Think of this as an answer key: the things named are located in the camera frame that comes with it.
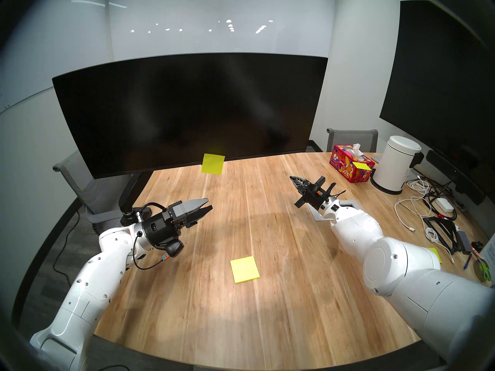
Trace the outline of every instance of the gray mesh chair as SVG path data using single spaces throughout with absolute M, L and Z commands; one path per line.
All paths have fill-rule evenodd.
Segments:
M 378 130 L 334 130 L 327 129 L 328 144 L 327 151 L 332 151 L 335 145 L 354 145 L 359 143 L 359 150 L 376 153 L 378 142 Z
M 122 191 L 131 179 L 131 174 L 102 179 L 93 179 L 79 150 L 53 166 L 61 172 L 77 197 L 86 207 L 88 221 L 93 231 L 101 234 L 113 227 L 122 227 L 122 212 L 118 202 Z

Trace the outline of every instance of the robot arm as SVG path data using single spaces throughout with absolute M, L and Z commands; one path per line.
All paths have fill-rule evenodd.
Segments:
M 89 259 L 72 284 L 51 325 L 33 335 L 30 343 L 45 352 L 61 370 L 86 369 L 86 348 L 125 271 L 153 248 L 162 261 L 184 248 L 181 229 L 190 228 L 213 207 L 207 198 L 170 205 L 142 222 L 103 232 L 102 252 Z
M 487 287 L 440 270 L 431 250 L 384 237 L 378 222 L 320 186 L 291 177 L 302 197 L 330 222 L 342 247 L 363 266 L 366 287 L 385 298 L 421 339 L 445 360 L 459 350 L 473 322 L 485 314 L 493 292 Z

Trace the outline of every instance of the wooden table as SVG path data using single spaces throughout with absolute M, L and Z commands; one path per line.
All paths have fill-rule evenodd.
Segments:
M 399 196 L 370 182 L 350 184 L 329 164 L 330 153 L 299 153 L 230 161 L 222 175 L 201 166 L 156 171 L 137 204 L 208 197 L 213 210 L 182 229 L 174 259 L 147 271 L 132 268 L 96 334 L 133 350 L 216 368 L 302 369 L 365 360 L 419 340 L 383 298 L 362 280 L 362 266 L 346 254 L 328 222 L 315 222 L 290 175 L 337 182 L 341 199 L 356 199 L 385 236 L 432 247 L 418 216 L 393 206 Z M 409 188 L 400 197 L 417 195 Z M 486 237 L 467 214 L 456 223 L 470 240 Z M 476 279 L 472 263 L 438 248 L 442 270 Z M 144 265 L 157 262 L 154 250 Z M 260 278 L 234 284 L 231 259 L 253 255 Z

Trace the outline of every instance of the red tissue box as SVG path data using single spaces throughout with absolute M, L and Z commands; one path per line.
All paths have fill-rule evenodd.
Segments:
M 358 161 L 348 150 L 352 150 L 351 145 L 335 145 L 330 164 L 349 182 L 366 182 L 370 178 L 371 169 L 375 166 L 375 162 L 364 155 L 365 161 Z

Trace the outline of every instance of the sticky note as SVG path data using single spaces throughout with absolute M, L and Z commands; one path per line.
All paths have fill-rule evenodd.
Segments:
M 223 161 L 225 156 L 206 154 L 203 157 L 203 164 L 201 166 L 201 172 L 206 174 L 222 174 Z
M 241 283 L 252 281 L 259 278 L 258 267 L 253 257 L 234 259 L 230 261 L 232 274 L 234 274 L 234 282 Z
M 434 248 L 434 247 L 427 247 L 427 249 L 428 250 L 432 250 L 435 253 L 435 255 L 437 256 L 437 258 L 440 261 L 440 263 L 442 263 L 442 259 L 440 259 L 440 256 L 438 255 L 438 251 L 437 251 L 436 248 Z
M 364 162 L 353 162 L 354 166 L 361 170 L 371 170 L 370 167 Z

